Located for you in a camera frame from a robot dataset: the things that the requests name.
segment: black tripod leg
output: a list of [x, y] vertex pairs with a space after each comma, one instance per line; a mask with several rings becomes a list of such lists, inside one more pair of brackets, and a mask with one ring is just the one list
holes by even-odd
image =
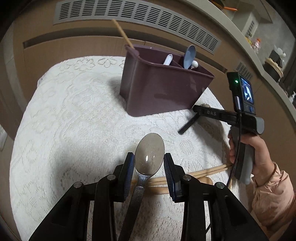
[[179, 131], [178, 133], [180, 135], [183, 135], [185, 133], [185, 131], [188, 130], [189, 127], [191, 127], [193, 125], [194, 122], [196, 122], [196, 120], [199, 118], [199, 114], [196, 114], [194, 117], [192, 117]]

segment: person's arm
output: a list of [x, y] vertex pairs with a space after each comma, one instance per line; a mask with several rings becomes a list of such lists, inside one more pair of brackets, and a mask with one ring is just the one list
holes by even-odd
[[[229, 138], [229, 159], [234, 163], [234, 143], [231, 135]], [[295, 215], [295, 195], [289, 175], [271, 161], [267, 146], [259, 136], [244, 134], [241, 142], [255, 149], [253, 210], [259, 222], [275, 232]]]

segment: camera screen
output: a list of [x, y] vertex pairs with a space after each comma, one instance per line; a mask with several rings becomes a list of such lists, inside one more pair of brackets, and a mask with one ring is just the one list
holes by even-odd
[[246, 101], [254, 104], [251, 85], [244, 78], [241, 78], [241, 79], [242, 79], [242, 88], [243, 88], [243, 91], [244, 91], [244, 99]]

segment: lace pattern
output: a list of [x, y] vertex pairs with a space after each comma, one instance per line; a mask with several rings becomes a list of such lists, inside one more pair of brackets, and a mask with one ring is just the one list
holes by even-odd
[[[10, 164], [12, 211], [23, 241], [74, 182], [97, 182], [113, 172], [150, 132], [163, 138], [165, 151], [185, 172], [226, 163], [230, 128], [226, 123], [201, 117], [181, 136], [177, 131], [194, 115], [191, 110], [137, 118], [125, 112], [119, 95], [124, 60], [70, 59], [53, 66], [39, 80], [18, 129]], [[197, 101], [202, 103], [222, 108], [209, 89]], [[164, 175], [161, 167], [155, 176]], [[226, 183], [228, 173], [210, 177], [214, 183]], [[244, 189], [236, 182], [232, 190], [246, 202]], [[124, 204], [115, 203], [118, 234], [130, 198]], [[131, 240], [180, 240], [183, 207], [169, 195], [145, 194]], [[91, 222], [89, 218], [88, 240]]]

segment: wooden stick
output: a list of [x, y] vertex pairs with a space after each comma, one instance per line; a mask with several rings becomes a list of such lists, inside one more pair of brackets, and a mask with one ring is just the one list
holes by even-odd
[[230, 178], [230, 182], [229, 182], [229, 186], [228, 186], [228, 189], [231, 191], [231, 188], [232, 188], [232, 178]]
[[[216, 170], [219, 170], [219, 169], [223, 169], [223, 168], [229, 167], [229, 166], [231, 166], [231, 164], [223, 164], [223, 165], [220, 165], [220, 166], [212, 167], [212, 168], [209, 168], [209, 169], [204, 169], [204, 170], [197, 171], [197, 172], [190, 172], [188, 174], [191, 175], [191, 176], [196, 176], [196, 175], [201, 175], [201, 174], [204, 174], [204, 173], [209, 173], [209, 172], [212, 172], [212, 171], [216, 171]], [[149, 183], [163, 182], [163, 181], [166, 181], [165, 177], [154, 177], [154, 178], [150, 178], [148, 180]]]
[[115, 19], [112, 19], [112, 22], [116, 25], [118, 31], [120, 32], [121, 36], [126, 40], [126, 42], [128, 43], [128, 45], [132, 49], [135, 49], [134, 46], [133, 46], [133, 44], [131, 43], [131, 41], [128, 39], [126, 33], [124, 32], [124, 30], [122, 29], [122, 27], [119, 25], [119, 23]]
[[[209, 177], [202, 177], [198, 179], [201, 183], [207, 183], [213, 185], [212, 179]], [[148, 187], [148, 190], [151, 194], [160, 195], [160, 194], [169, 194], [167, 187]]]
[[[225, 167], [225, 168], [222, 168], [222, 169], [218, 169], [218, 170], [215, 170], [215, 171], [212, 171], [212, 172], [207, 172], [207, 173], [204, 173], [204, 174], [196, 175], [196, 176], [193, 176], [193, 177], [195, 177], [196, 179], [199, 179], [201, 177], [205, 177], [205, 176], [208, 176], [208, 175], [213, 175], [213, 174], [216, 174], [216, 173], [219, 173], [219, 172], [226, 171], [228, 168], [229, 167]], [[147, 186], [158, 186], [158, 185], [165, 185], [165, 184], [167, 184], [166, 181], [161, 181], [161, 182], [147, 183]]]

